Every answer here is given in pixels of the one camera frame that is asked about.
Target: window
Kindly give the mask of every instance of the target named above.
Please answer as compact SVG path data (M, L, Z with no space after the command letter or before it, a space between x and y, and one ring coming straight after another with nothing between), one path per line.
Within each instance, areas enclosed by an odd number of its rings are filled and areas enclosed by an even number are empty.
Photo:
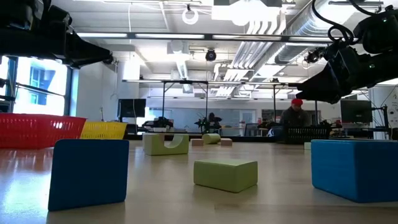
M0 78L7 79L8 74L8 58L2 56L0 63ZM0 88L0 95L4 96L6 94L6 86Z
M53 60L18 58L14 113L64 115L68 68Z

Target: chair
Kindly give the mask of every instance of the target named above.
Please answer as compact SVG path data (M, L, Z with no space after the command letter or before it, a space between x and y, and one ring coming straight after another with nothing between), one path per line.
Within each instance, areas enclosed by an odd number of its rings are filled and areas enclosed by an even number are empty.
M258 130L259 128L257 123L246 124L246 126L244 127L244 136L257 136Z

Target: computer monitor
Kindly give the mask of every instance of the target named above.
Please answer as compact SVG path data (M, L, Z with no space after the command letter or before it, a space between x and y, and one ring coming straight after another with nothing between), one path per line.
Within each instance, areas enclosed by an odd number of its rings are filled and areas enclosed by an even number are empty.
M120 118L145 118L146 99L119 100Z
M372 104L367 100L340 100L342 123L371 123Z

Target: black equipment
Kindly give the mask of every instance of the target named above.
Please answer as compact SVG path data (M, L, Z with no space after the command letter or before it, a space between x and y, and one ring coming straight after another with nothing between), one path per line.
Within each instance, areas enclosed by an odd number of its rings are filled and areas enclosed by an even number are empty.
M334 104L355 89L371 88L377 83L398 77L398 10L388 6L384 12L376 14L361 9L354 0L349 1L357 10L370 16L361 21L354 32L319 15L315 0L312 1L314 14L333 25L328 31L333 43L325 49L310 52L306 58L311 63L323 57L328 63L322 72L296 85L301 91L296 94L297 98ZM339 30L343 38L334 38L331 35L333 29ZM362 43L365 51L376 55L359 55L350 47L357 43Z
M71 28L67 11L42 0L0 1L0 55L61 60L72 68L113 61L109 50L82 40Z
M207 53L206 53L206 61L212 62L212 61L216 60L216 58L217 58L217 54L214 51L214 49L208 49Z
M342 123L373 122L372 104L366 100L340 100Z
M145 118L146 99L119 100L118 114L120 118Z

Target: dark jacket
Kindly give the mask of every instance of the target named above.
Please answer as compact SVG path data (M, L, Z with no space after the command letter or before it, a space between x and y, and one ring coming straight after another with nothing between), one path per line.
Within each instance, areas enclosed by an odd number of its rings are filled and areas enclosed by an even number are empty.
M311 125L310 117L304 110L294 111L292 107L283 111L280 123L284 126L307 127Z

